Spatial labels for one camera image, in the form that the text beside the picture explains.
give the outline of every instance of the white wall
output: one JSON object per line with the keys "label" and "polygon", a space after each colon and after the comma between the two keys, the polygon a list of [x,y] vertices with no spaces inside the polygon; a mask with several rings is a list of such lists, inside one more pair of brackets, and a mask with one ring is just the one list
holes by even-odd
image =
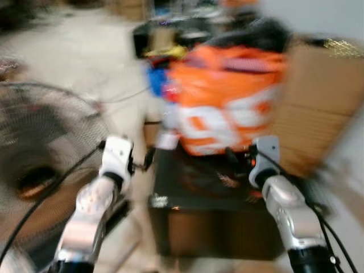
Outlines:
{"label": "white wall", "polygon": [[[364,39],[363,0],[260,0],[264,15],[282,19],[299,32]],[[353,119],[321,172],[333,208],[329,219],[359,272],[364,272],[364,109]],[[350,272],[341,257],[345,272]]]}

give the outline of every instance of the blue object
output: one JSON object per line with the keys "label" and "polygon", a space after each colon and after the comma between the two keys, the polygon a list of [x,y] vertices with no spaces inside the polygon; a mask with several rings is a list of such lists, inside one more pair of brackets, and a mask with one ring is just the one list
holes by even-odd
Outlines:
{"label": "blue object", "polygon": [[147,69],[148,79],[152,87],[153,94],[157,97],[162,97],[162,87],[167,82],[166,70],[163,68]]}

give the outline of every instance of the wall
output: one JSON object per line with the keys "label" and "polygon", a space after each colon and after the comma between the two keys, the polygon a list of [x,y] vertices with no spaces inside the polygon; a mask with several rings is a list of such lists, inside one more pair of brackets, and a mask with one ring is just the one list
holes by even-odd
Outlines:
{"label": "wall", "polygon": [[[260,9],[295,31],[364,38],[363,0],[261,0]],[[332,208],[329,222],[358,271],[364,272],[364,109],[348,125],[326,164],[319,183]],[[337,246],[333,246],[344,271],[350,272]],[[289,267],[287,258],[280,263]]]}

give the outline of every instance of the fan guard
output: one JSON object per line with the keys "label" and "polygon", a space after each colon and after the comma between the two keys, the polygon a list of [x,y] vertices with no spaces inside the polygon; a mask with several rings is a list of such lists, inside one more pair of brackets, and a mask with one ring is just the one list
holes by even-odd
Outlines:
{"label": "fan guard", "polygon": [[[97,106],[70,91],[0,82],[0,243],[44,188],[107,135]],[[16,243],[34,249],[58,233],[100,162],[98,152],[72,173],[31,216]]]}

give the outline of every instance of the floor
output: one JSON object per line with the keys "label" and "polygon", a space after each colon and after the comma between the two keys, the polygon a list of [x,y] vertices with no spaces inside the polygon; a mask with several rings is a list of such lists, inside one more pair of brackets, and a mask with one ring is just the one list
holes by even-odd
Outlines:
{"label": "floor", "polygon": [[[0,54],[15,56],[29,66],[29,78],[73,90],[83,96],[112,102],[145,89],[144,64],[135,60],[131,30],[104,9],[54,10],[36,27],[5,36]],[[104,117],[115,134],[127,134],[135,143],[134,158],[142,162],[145,118],[160,119],[160,101],[141,92],[126,101],[103,104]],[[228,259],[161,259],[146,212],[146,197],[152,187],[152,170],[133,179],[134,209],[105,239],[96,266],[97,273],[159,272],[290,272],[287,258],[277,262]],[[131,252],[127,261],[119,261]]]}

